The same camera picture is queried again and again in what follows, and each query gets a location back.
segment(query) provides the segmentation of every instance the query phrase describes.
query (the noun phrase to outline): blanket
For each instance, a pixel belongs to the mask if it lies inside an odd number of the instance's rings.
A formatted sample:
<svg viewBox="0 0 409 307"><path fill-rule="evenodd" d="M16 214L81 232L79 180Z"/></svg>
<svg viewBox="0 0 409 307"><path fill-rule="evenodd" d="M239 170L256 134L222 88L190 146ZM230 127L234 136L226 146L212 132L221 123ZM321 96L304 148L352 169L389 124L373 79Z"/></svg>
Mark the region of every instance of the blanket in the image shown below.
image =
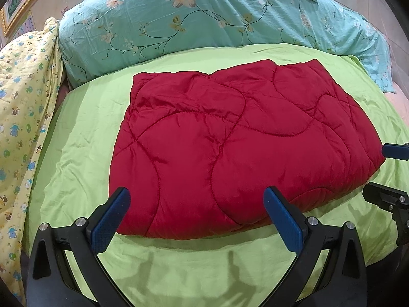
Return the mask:
<svg viewBox="0 0 409 307"><path fill-rule="evenodd" d="M110 194L124 186L132 198L118 233L195 239L266 225L266 187L309 211L364 184L381 148L317 60L139 73L110 167Z"/></svg>
<svg viewBox="0 0 409 307"><path fill-rule="evenodd" d="M63 72L58 28L50 18L44 30L28 32L0 52L0 276L22 302L27 204Z"/></svg>

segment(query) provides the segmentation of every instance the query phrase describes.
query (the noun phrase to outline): bed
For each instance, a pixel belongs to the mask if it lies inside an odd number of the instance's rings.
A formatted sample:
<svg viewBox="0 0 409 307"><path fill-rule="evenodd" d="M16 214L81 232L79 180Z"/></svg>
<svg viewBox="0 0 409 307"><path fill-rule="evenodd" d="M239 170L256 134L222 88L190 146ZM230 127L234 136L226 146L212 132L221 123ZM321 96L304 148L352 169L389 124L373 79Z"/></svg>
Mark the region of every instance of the bed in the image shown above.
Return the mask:
<svg viewBox="0 0 409 307"><path fill-rule="evenodd" d="M132 77L142 71L198 70L211 73L247 62L277 64L318 59L363 108L382 142L405 143L409 130L355 57L336 56L290 44L201 48L168 54L96 78L71 91L49 128L25 223L29 254L38 226L69 225L89 216L108 197L113 147L129 105ZM406 162L387 159L371 181L408 190ZM321 222L357 227L365 262L375 263L395 248L391 216L366 203L362 188L314 209ZM84 294L92 297L75 261L71 266ZM119 288L137 306L258 306L293 260L274 226L195 240L116 235L100 259ZM304 294L314 287L325 260L321 255Z"/></svg>

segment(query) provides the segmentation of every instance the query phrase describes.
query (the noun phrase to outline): blue gripper pad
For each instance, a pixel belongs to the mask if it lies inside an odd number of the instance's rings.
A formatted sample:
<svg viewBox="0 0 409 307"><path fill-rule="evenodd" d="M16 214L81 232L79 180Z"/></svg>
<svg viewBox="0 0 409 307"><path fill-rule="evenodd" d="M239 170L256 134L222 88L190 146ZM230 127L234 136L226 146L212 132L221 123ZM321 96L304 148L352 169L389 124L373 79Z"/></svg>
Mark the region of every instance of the blue gripper pad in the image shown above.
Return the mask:
<svg viewBox="0 0 409 307"><path fill-rule="evenodd" d="M264 207L287 249L299 255L304 246L304 237L297 222L271 188L264 191L263 201Z"/></svg>
<svg viewBox="0 0 409 307"><path fill-rule="evenodd" d="M382 155L386 158L409 160L409 146L385 143L382 147Z"/></svg>
<svg viewBox="0 0 409 307"><path fill-rule="evenodd" d="M106 251L129 206L129 191L126 188L118 188L109 200L97 207L89 217L87 236L95 254Z"/></svg>

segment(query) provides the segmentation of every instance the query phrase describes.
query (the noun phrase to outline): light green fitted sheet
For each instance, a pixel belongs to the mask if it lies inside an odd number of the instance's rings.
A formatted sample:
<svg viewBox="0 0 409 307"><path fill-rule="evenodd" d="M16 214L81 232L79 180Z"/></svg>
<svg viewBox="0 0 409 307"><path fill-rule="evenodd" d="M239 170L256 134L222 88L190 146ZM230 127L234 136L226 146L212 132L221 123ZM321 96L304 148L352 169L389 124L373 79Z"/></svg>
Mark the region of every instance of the light green fitted sheet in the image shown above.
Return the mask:
<svg viewBox="0 0 409 307"><path fill-rule="evenodd" d="M105 75L68 94L53 120L54 132L47 138L37 169L26 220L25 249L31 250L40 223L70 225L107 200L112 152L129 105L134 74L181 70L212 73L262 59L289 64L314 58L361 105L382 142L402 144L409 140L409 130L401 118L352 58L288 44L170 54ZM408 177L408 162L387 159L372 179L409 190ZM325 224L354 222L367 264L381 260L396 247L391 215L366 203L361 188L309 214ZM81 289L91 296L72 255L69 258ZM108 250L100 255L115 282L138 307L258 306L293 258L272 225L189 241L115 235ZM324 253L307 291L313 288L323 263Z"/></svg>

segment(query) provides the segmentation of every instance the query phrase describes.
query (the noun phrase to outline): folded red comforter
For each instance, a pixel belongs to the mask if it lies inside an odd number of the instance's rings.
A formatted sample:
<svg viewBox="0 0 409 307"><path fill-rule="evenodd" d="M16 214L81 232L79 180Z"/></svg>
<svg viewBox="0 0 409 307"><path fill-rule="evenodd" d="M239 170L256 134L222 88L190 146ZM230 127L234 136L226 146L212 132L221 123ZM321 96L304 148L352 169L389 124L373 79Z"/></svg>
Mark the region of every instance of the folded red comforter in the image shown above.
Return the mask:
<svg viewBox="0 0 409 307"><path fill-rule="evenodd" d="M317 60L139 73L110 168L130 190L118 233L193 239L270 223L270 185L302 211L384 162L365 112Z"/></svg>

